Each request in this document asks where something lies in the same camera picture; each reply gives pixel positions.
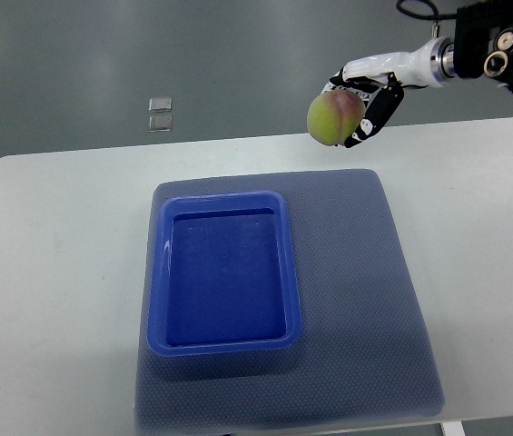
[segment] white table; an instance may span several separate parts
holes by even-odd
[[[392,127],[351,150],[294,134],[0,159],[0,435],[133,433],[158,184],[337,168],[383,183],[446,396],[434,420],[513,415],[513,119],[502,119]]]

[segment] blue plastic container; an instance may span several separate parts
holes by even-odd
[[[272,191],[159,212],[147,341],[165,357],[285,348],[301,335],[288,207]]]

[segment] textured mat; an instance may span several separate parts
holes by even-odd
[[[177,196],[260,190],[280,193],[289,206],[301,338],[277,351],[153,354],[145,335],[159,207]],[[374,172],[261,174],[157,188],[139,345],[139,434],[434,416],[443,404],[428,332]]]

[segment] robotic hand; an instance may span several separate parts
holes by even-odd
[[[358,95],[366,113],[359,127],[346,138],[348,148],[372,137],[391,118],[404,96],[404,89],[441,87],[452,77],[477,78],[482,74],[501,82],[513,92],[513,0],[490,0],[460,8],[455,15],[414,18],[433,20],[432,39],[413,53],[397,52],[365,57],[346,64],[325,85],[322,93],[346,89]],[[438,37],[438,20],[456,19],[455,41]]]

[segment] black cable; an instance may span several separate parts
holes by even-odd
[[[398,2],[395,4],[395,7],[397,7],[398,11],[400,11],[402,14],[409,16],[411,18],[415,18],[416,20],[425,20],[425,21],[444,21],[444,20],[455,20],[456,14],[440,14],[438,8],[431,2],[430,0],[414,0],[420,3],[423,3],[429,9],[431,9],[431,15],[424,15],[424,14],[417,14],[415,12],[411,12],[410,10],[403,7],[403,4],[407,2],[408,0],[398,0]]]

